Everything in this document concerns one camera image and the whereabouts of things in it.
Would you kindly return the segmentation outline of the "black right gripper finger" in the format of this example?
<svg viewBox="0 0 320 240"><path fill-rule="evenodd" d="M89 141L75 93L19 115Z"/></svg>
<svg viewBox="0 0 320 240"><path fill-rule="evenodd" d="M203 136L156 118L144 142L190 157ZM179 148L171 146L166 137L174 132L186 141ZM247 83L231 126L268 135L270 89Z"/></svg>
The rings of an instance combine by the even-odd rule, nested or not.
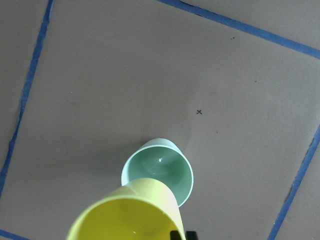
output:
<svg viewBox="0 0 320 240"><path fill-rule="evenodd" d="M194 230L185 230L184 227L171 227L169 231L170 240L198 240L198 233Z"/></svg>

